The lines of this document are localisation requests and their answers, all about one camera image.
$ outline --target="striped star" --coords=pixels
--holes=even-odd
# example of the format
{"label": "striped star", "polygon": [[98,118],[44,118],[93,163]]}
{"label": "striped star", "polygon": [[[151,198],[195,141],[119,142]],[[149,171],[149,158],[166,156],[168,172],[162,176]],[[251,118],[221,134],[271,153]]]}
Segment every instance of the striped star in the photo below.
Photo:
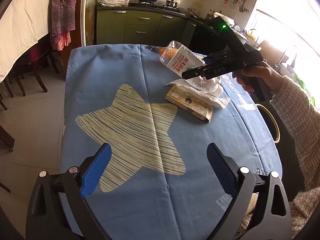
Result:
{"label": "striped star", "polygon": [[110,107],[76,117],[77,125],[99,144],[112,147],[112,157],[100,178],[110,192],[129,180],[141,167],[183,175],[185,165],[168,136],[177,113],[173,104],[148,104],[123,84]]}

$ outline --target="white towel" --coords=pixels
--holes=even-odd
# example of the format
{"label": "white towel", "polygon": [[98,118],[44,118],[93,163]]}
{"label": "white towel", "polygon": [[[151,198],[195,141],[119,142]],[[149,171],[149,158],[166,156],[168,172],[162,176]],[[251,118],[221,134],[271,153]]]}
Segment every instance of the white towel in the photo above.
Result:
{"label": "white towel", "polygon": [[216,84],[210,92],[204,92],[197,89],[195,86],[188,83],[185,79],[177,79],[169,82],[167,85],[177,85],[179,88],[185,90],[185,92],[193,95],[209,106],[215,106],[217,108],[225,109],[227,104],[230,102],[230,98],[219,98],[223,93],[223,87],[220,84]]}

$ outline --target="person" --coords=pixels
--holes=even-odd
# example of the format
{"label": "person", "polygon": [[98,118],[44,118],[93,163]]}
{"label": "person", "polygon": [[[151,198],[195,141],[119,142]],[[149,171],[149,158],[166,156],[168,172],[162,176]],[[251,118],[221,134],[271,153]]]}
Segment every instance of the person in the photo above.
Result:
{"label": "person", "polygon": [[[312,215],[320,200],[320,113],[310,104],[306,93],[289,77],[282,76],[267,63],[241,70],[247,77],[260,77],[275,93],[270,101],[295,141],[296,154],[304,177],[305,192],[299,192],[289,203],[292,218],[292,237],[295,237]],[[232,74],[247,92],[252,86]],[[244,232],[250,217],[243,220]]]}

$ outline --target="table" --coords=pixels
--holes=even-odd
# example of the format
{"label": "table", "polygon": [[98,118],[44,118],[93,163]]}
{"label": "table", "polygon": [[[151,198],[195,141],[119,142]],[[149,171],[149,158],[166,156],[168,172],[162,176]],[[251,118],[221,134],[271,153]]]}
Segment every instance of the table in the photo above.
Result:
{"label": "table", "polygon": [[[145,45],[97,45],[72,51],[66,79],[60,171],[108,142],[112,159],[87,201],[114,239],[205,239],[232,197],[207,158],[214,142],[238,166],[282,175],[268,128],[250,96],[222,77],[231,102],[204,122],[165,100],[179,77]],[[67,201],[72,229],[80,234]]]}

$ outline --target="yellow ring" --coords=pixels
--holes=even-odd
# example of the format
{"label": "yellow ring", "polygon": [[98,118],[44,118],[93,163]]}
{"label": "yellow ring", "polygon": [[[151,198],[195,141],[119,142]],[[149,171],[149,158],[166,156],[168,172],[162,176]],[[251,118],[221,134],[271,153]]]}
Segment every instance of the yellow ring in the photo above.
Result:
{"label": "yellow ring", "polygon": [[260,108],[261,110],[263,110],[268,116],[269,118],[271,119],[275,129],[276,129],[276,140],[274,141],[275,143],[278,143],[280,141],[280,130],[279,130],[279,127],[278,127],[278,124],[276,122],[276,120],[274,119],[273,115],[269,112],[268,109],[266,109],[263,105],[260,105],[260,104],[256,104],[256,106],[258,108]]}

